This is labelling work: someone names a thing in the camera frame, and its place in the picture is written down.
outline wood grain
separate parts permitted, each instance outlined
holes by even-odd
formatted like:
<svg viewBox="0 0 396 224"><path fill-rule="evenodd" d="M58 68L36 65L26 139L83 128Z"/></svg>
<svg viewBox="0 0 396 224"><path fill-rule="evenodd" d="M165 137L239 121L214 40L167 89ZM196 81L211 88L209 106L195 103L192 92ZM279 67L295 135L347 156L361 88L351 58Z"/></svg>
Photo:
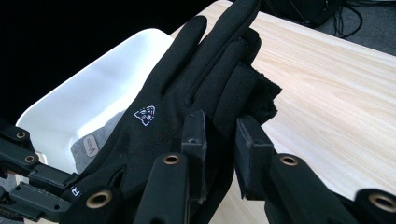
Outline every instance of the wood grain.
<svg viewBox="0 0 396 224"><path fill-rule="evenodd" d="M230 5L199 13L206 33ZM278 114L262 125L276 151L349 199L368 188L396 194L396 57L264 13L251 28L262 39L253 67L282 88ZM268 223L262 207L242 201L234 181L211 223Z"/></svg>

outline black cable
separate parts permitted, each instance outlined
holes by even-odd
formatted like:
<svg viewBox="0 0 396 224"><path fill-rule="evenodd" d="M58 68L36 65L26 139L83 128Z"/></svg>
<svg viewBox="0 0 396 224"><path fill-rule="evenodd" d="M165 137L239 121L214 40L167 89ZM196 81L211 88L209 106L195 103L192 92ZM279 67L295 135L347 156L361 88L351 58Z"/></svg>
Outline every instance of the black cable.
<svg viewBox="0 0 396 224"><path fill-rule="evenodd" d="M344 20L342 17L344 7L351 10L359 17L359 26L353 32L347 35L344 34ZM348 3L346 3L345 5L341 6L339 9L338 20L336 18L336 13L333 14L333 26L334 26L334 36L339 35L337 37L342 39L347 39L348 37L356 34L359 31L359 29L363 26L363 17L361 16L358 10L356 10L355 8L351 7Z"/></svg>

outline black device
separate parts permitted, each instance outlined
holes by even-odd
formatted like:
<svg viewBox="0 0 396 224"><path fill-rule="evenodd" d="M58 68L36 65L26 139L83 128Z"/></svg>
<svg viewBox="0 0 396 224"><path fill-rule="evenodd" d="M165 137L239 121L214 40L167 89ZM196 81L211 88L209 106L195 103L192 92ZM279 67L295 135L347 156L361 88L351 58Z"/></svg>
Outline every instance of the black device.
<svg viewBox="0 0 396 224"><path fill-rule="evenodd" d="M189 204L205 198L200 190L205 184L205 113L193 112L185 120L181 153L167 152L156 159L142 195L127 199L119 189L102 186L83 192L74 202L61 195L73 188L78 175L40 163L29 133L1 123L1 175L13 170L28 176L30 183L21 182L11 192L0 187L0 215L61 224L193 223ZM304 160L277 153L251 116L237 120L233 154L242 198L265 201L263 210L271 224L396 222L395 195L361 189L351 201L330 191ZM131 205L137 207L133 214L126 212Z"/></svg>
<svg viewBox="0 0 396 224"><path fill-rule="evenodd" d="M345 0L262 0L261 11L308 27L330 18Z"/></svg>

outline glove finger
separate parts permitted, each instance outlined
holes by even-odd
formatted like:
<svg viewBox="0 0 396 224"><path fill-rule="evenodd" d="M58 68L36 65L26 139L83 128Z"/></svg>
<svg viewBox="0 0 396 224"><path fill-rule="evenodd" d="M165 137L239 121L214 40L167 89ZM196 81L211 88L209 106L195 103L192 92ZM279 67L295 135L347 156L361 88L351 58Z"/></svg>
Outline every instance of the glove finger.
<svg viewBox="0 0 396 224"><path fill-rule="evenodd" d="M231 136L236 120L246 106L258 79L257 72L239 63L233 70L213 116L213 123L223 136Z"/></svg>
<svg viewBox="0 0 396 224"><path fill-rule="evenodd" d="M247 29L242 38L247 42L248 51L243 62L245 64L252 64L257 54L259 53L260 47L262 46L262 40L260 39L259 33L253 29Z"/></svg>
<svg viewBox="0 0 396 224"><path fill-rule="evenodd" d="M196 16L183 26L172 45L148 76L146 82L151 85L144 87L142 91L149 91L149 94L166 92L179 70L195 52L205 33L206 23L206 17Z"/></svg>
<svg viewBox="0 0 396 224"><path fill-rule="evenodd" d="M193 100L194 108L201 108L213 118L219 98L230 78L231 73L245 56L247 46L245 41L233 41L224 52L223 57L212 69L200 86Z"/></svg>
<svg viewBox="0 0 396 224"><path fill-rule="evenodd" d="M218 19L212 31L201 42L193 57L183 69L180 82L183 83L183 93L191 101L213 69L224 51L233 40L240 38L256 18L260 1L235 1Z"/></svg>

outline gray fabric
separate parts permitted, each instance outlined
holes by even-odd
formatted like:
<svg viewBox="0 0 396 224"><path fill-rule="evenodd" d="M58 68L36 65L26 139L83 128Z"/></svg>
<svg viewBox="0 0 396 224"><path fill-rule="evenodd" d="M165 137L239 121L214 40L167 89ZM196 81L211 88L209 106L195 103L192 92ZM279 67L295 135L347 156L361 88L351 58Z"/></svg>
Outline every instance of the gray fabric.
<svg viewBox="0 0 396 224"><path fill-rule="evenodd" d="M396 7L354 7L363 18L359 31L347 41L396 56ZM342 10L344 34L354 31L359 17L347 8ZM334 35L333 17L315 30Z"/></svg>
<svg viewBox="0 0 396 224"><path fill-rule="evenodd" d="M114 127L116 127L117 123L119 122L122 114L124 111L117 113L113 118L111 118L105 126L103 126L100 129L95 130L92 133L89 133L80 139L77 140L71 147L71 151L73 153L73 156L76 161L76 169L78 173L80 174L84 169L93 161L95 158L94 156L90 157L88 156L88 152L86 150L86 147L84 146L84 139L87 139L87 137L90 137L92 139L92 136L96 142L96 145L98 146L98 149L100 150L103 145L105 144L107 138L110 136L110 134L113 132Z"/></svg>

